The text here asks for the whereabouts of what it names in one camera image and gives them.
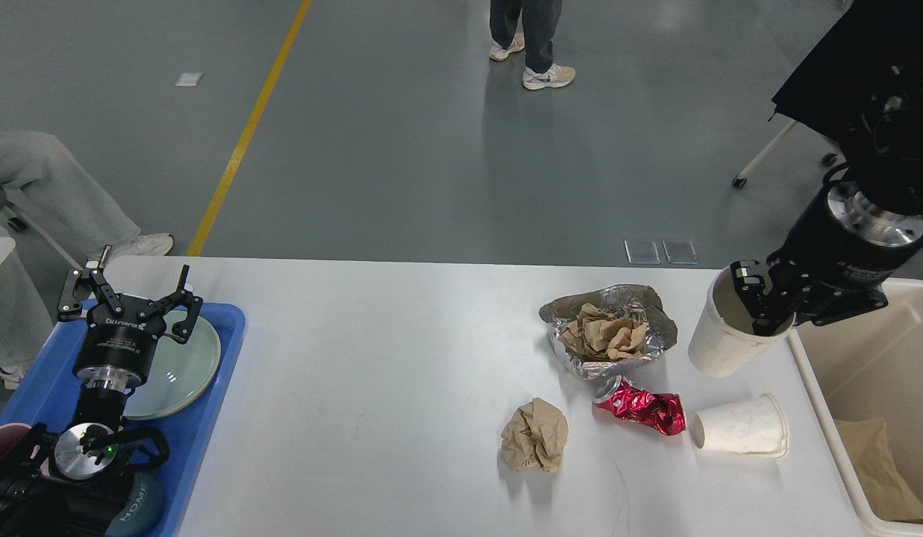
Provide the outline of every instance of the gray floor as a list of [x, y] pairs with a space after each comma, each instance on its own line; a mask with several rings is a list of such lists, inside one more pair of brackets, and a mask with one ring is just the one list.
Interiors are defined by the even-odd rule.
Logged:
[[[184, 254], [298, 4], [0, 3], [0, 130], [58, 135]], [[578, 78], [540, 92], [522, 54], [488, 61], [488, 4], [313, 0], [203, 255], [625, 266], [625, 239], [692, 239], [715, 268], [777, 248], [819, 189], [806, 128], [730, 180], [840, 0], [568, 1]], [[55, 303], [63, 267], [18, 239]]]

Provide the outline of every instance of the person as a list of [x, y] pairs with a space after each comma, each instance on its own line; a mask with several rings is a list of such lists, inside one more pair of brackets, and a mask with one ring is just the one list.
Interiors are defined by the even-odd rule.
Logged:
[[[488, 57], [505, 61], [513, 52], [525, 52], [522, 84], [529, 90], [561, 88], [577, 72], [554, 63], [554, 30], [560, 19], [561, 0], [491, 0], [491, 51]], [[523, 34], [516, 34], [518, 18]]]
[[[112, 245], [110, 259], [165, 255], [172, 235], [140, 235], [140, 227], [90, 177], [55, 136], [0, 132], [0, 187], [18, 189], [46, 214], [54, 237], [88, 259]], [[7, 231], [0, 225], [0, 236]], [[35, 360], [52, 322], [16, 252], [0, 265], [0, 378], [15, 389]]]

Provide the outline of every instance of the caster wheel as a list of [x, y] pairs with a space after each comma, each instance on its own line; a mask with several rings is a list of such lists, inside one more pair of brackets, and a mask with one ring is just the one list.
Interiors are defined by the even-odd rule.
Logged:
[[828, 168], [836, 163], [837, 160], [839, 160], [839, 155], [836, 155], [836, 153], [826, 153], [826, 155], [823, 156], [819, 163]]
[[7, 219], [7, 225], [8, 227], [10, 227], [10, 229], [13, 229], [14, 231], [18, 233], [23, 231], [24, 229], [27, 229], [27, 225], [24, 224], [24, 221], [20, 220], [19, 218], [15, 216], [12, 216]]

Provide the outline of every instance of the white plate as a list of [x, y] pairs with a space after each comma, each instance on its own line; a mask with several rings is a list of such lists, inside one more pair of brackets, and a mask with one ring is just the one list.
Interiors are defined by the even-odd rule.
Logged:
[[[180, 310], [165, 317], [169, 327], [185, 318], [186, 313]], [[219, 367], [220, 354], [219, 334], [202, 317], [195, 320], [193, 335], [185, 345], [163, 337], [148, 381], [130, 395], [123, 415], [129, 419], [156, 419], [181, 411], [209, 386]]]

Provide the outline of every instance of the yellow floor line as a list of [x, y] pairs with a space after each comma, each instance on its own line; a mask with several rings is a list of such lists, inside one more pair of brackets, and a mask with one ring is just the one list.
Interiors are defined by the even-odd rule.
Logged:
[[232, 156], [229, 157], [229, 164], [225, 167], [225, 172], [222, 173], [219, 185], [216, 186], [216, 193], [213, 194], [212, 200], [209, 200], [209, 207], [206, 208], [205, 214], [202, 215], [202, 221], [195, 231], [195, 236], [191, 244], [189, 244], [186, 255], [196, 256], [202, 253], [202, 247], [206, 244], [206, 239], [209, 238], [209, 232], [212, 231], [213, 224], [216, 223], [216, 217], [219, 216], [219, 208], [222, 208], [222, 202], [225, 201], [226, 194], [229, 193], [229, 187], [232, 186], [232, 181], [236, 177], [236, 172], [239, 171], [239, 166], [243, 163], [245, 150], [249, 147], [249, 143], [252, 142], [252, 135], [256, 132], [256, 125], [259, 125], [259, 119], [263, 116], [263, 112], [266, 111], [266, 103], [269, 101], [269, 96], [272, 95], [276, 81], [279, 81], [279, 74], [285, 64], [285, 58], [288, 57], [288, 52], [292, 50], [292, 44], [298, 34], [298, 27], [301, 27], [301, 21], [304, 20], [305, 14], [308, 12], [308, 6], [311, 3], [312, 0], [304, 0], [301, 6], [298, 6], [298, 12], [295, 14], [295, 19], [292, 20], [292, 26], [288, 30], [288, 34], [285, 35], [279, 55], [277, 55], [276, 61], [273, 62], [272, 69], [269, 70], [266, 85], [263, 85], [263, 91], [260, 92], [259, 98], [256, 99], [256, 105], [252, 107], [249, 120], [243, 127], [242, 136], [239, 136], [239, 142], [236, 144], [236, 148], [233, 149]]

